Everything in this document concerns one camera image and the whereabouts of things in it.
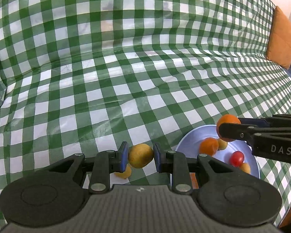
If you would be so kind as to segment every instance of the metal rivet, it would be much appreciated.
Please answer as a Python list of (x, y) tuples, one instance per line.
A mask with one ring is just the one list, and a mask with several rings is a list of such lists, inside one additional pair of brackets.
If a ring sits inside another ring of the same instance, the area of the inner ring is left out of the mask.
[(179, 184), (176, 186), (176, 189), (179, 191), (179, 192), (187, 192), (187, 191), (190, 191), (191, 190), (191, 187), (187, 184)]
[(102, 183), (95, 183), (95, 184), (91, 185), (91, 189), (93, 191), (97, 191), (97, 192), (103, 191), (106, 189), (106, 185), (102, 184)]

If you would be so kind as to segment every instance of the tangerine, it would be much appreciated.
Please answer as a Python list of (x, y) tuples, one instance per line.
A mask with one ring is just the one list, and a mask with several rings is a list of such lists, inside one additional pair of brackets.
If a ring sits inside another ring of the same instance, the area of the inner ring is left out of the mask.
[(193, 189), (198, 189), (198, 183), (196, 180), (196, 176), (194, 172), (190, 172), (190, 177), (191, 177), (191, 182), (192, 182), (192, 187)]
[(233, 116), (231, 114), (226, 114), (226, 115), (222, 116), (217, 122), (216, 130), (217, 130), (217, 134), (218, 134), (219, 138), (221, 138), (225, 142), (234, 141), (235, 139), (229, 139), (229, 138), (221, 137), (221, 135), (219, 134), (219, 126), (222, 123), (238, 123), (238, 124), (240, 124), (241, 123), (240, 120), (236, 116)]
[(212, 157), (218, 148), (218, 140), (213, 137), (207, 137), (199, 145), (199, 154), (204, 153)]

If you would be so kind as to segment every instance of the cushion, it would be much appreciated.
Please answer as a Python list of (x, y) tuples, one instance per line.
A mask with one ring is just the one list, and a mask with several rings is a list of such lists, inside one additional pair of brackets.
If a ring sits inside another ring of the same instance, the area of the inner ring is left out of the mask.
[(266, 59), (286, 69), (291, 64), (291, 22), (278, 6), (274, 12)]

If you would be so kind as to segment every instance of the potato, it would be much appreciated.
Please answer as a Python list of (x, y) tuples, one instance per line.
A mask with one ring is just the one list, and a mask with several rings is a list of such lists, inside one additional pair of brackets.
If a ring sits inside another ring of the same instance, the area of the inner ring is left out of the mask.
[(154, 152), (150, 146), (144, 143), (136, 144), (130, 148), (128, 161), (134, 168), (143, 168), (149, 164), (154, 157)]
[(221, 138), (218, 138), (218, 143), (219, 143), (219, 150), (225, 150), (227, 147), (227, 142), (223, 141)]
[(239, 167), (242, 171), (251, 174), (251, 169), (248, 163), (242, 163)]
[(115, 172), (115, 176), (120, 177), (122, 179), (127, 179), (130, 175), (132, 175), (132, 169), (129, 165), (126, 166), (126, 169), (123, 173), (121, 172)]

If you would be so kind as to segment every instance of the red tomato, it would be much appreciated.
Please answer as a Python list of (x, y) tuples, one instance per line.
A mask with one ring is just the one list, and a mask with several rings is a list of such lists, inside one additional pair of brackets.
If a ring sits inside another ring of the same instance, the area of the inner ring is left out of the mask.
[(244, 154), (240, 151), (233, 152), (230, 157), (230, 164), (232, 166), (238, 167), (244, 162)]

